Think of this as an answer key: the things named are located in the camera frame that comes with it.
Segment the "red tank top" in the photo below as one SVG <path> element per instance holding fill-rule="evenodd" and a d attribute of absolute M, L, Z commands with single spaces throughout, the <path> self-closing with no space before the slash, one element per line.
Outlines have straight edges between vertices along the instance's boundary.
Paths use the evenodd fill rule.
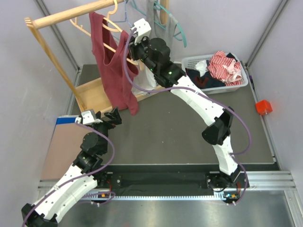
<path fill-rule="evenodd" d="M 139 111 L 137 98 L 132 93 L 132 84 L 126 73 L 133 80 L 139 74 L 137 66 L 127 62 L 127 69 L 123 67 L 124 51 L 128 33 L 120 33 L 117 44 L 111 32 L 103 27 L 107 25 L 105 16 L 96 12 L 89 13 L 92 53 L 95 56 L 104 91 L 112 105 L 119 110 L 129 109 L 131 115 Z"/>

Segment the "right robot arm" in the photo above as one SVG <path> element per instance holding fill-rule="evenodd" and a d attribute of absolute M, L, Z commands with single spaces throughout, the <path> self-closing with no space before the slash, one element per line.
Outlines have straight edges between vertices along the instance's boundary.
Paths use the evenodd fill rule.
<path fill-rule="evenodd" d="M 241 166 L 235 161 L 231 143 L 233 109 L 211 100 L 189 76 L 170 60 L 170 49 L 160 38 L 130 37 L 126 43 L 133 60 L 142 62 L 156 82 L 186 102 L 206 123 L 203 139 L 213 146 L 219 161 L 219 173 L 211 176 L 209 186 L 228 188 L 238 182 Z"/>

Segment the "wooden clothes hanger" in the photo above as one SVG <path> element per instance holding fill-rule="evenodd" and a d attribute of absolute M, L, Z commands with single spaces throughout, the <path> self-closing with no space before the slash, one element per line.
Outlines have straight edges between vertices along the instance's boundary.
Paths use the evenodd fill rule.
<path fill-rule="evenodd" d="M 104 29 L 108 30 L 109 32 L 120 32 L 120 33 L 121 33 L 121 32 L 122 32 L 122 29 L 121 29 L 115 22 L 113 22 L 113 21 L 111 21 L 111 20 L 109 19 L 110 15 L 115 14 L 116 11 L 117 11 L 117 9 L 118 9 L 118 2 L 117 2 L 117 0 L 113 0 L 113 2 L 114 2 L 115 8 L 114 8 L 114 10 L 109 11 L 109 12 L 107 13 L 107 16 L 105 17 L 105 21 L 107 21 L 108 23 L 110 23 L 111 25 L 113 25 L 114 28 L 108 27 L 108 26 L 105 25 L 103 22 L 101 22 L 101 25 L 102 25 L 102 27 L 103 27 Z M 79 29 L 80 31 L 82 31 L 83 33 L 85 33 L 86 35 L 88 35 L 89 37 L 91 37 L 91 34 L 90 34 L 88 31 L 86 31 L 85 29 L 83 29 L 83 25 L 80 25 L 80 26 L 78 25 L 78 23 L 77 23 L 77 22 L 78 22 L 78 18 L 77 18 L 77 17 L 75 17 L 75 18 L 73 18 L 73 19 L 70 19 L 70 22 L 71 22 L 71 24 L 72 24 L 73 26 L 75 26 L 77 29 Z M 133 64 L 133 65 L 139 66 L 140 71 L 143 71 L 143 70 L 144 70 L 144 66 L 143 66 L 142 63 L 138 63 L 137 61 L 131 60 L 131 59 L 129 59 L 129 58 L 127 58 L 126 60 L 127 60 L 129 63 Z"/>

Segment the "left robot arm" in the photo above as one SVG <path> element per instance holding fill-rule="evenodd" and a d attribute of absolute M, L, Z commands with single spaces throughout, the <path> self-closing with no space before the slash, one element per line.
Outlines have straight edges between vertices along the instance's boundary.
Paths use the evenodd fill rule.
<path fill-rule="evenodd" d="M 21 209 L 24 227 L 56 227 L 64 215 L 87 193 L 107 183 L 103 155 L 113 142 L 109 130 L 122 123 L 118 108 L 101 113 L 88 110 L 75 118 L 75 125 L 89 130 L 83 137 L 80 152 L 62 178 L 35 203 Z"/>

